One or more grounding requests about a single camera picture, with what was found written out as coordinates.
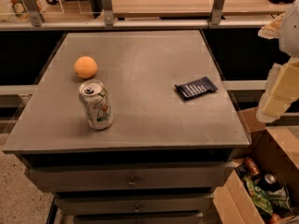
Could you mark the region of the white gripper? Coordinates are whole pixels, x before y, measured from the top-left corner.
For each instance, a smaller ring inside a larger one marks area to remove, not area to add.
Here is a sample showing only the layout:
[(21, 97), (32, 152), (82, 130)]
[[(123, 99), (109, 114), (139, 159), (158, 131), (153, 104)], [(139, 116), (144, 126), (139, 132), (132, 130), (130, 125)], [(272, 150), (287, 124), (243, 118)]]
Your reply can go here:
[[(284, 13), (263, 26), (258, 36), (278, 38), (279, 49), (290, 56), (299, 56), (299, 0)], [(299, 58), (291, 57), (283, 65), (274, 63), (269, 71), (256, 119), (271, 123), (279, 119), (299, 99)]]

